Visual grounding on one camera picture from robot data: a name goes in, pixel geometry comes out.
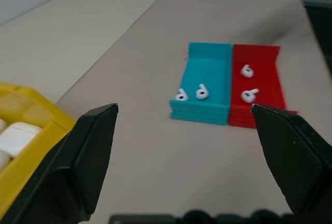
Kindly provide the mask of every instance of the gray table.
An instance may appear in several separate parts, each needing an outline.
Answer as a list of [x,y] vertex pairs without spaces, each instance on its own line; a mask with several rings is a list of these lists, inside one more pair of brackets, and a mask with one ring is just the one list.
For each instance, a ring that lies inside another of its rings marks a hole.
[[112,213],[192,208],[289,212],[256,130],[169,118],[189,41],[280,45],[288,107],[332,137],[332,82],[301,0],[157,0],[58,102],[74,118],[119,104],[91,223],[106,223]]

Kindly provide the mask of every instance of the red 3d-printed holder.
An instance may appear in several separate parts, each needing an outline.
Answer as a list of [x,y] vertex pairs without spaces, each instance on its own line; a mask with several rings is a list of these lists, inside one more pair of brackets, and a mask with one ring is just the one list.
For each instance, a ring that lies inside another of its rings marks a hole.
[[[233,45],[229,125],[256,128],[253,115],[250,113],[252,103],[246,103],[241,99],[241,93],[245,90],[259,89],[253,103],[286,109],[275,64],[279,50],[279,46]],[[241,69],[246,64],[254,71],[251,78],[241,75]]]

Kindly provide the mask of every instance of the earbud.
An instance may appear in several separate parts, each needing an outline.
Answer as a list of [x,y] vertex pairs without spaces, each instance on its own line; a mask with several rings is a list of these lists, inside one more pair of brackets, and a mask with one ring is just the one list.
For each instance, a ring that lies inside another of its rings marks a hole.
[[199,84],[199,89],[196,91],[196,98],[199,100],[205,100],[209,97],[209,92],[204,84]]
[[245,90],[241,93],[241,99],[246,103],[252,103],[256,99],[255,93],[258,93],[258,88],[255,88],[253,90]]
[[189,100],[189,97],[188,97],[187,93],[185,92],[185,90],[180,88],[178,90],[178,94],[176,95],[175,99],[177,101],[187,101],[187,100]]
[[254,71],[249,67],[248,64],[246,64],[242,69],[241,69],[241,75],[246,77],[246,78],[251,78],[254,76]]

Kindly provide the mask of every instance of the yellow bin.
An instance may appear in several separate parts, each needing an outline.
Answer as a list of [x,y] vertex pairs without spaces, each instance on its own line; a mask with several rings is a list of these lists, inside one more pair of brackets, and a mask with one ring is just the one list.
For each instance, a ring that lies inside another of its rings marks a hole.
[[26,122],[43,130],[0,173],[0,219],[9,209],[46,153],[75,121],[31,88],[0,82],[0,118]]

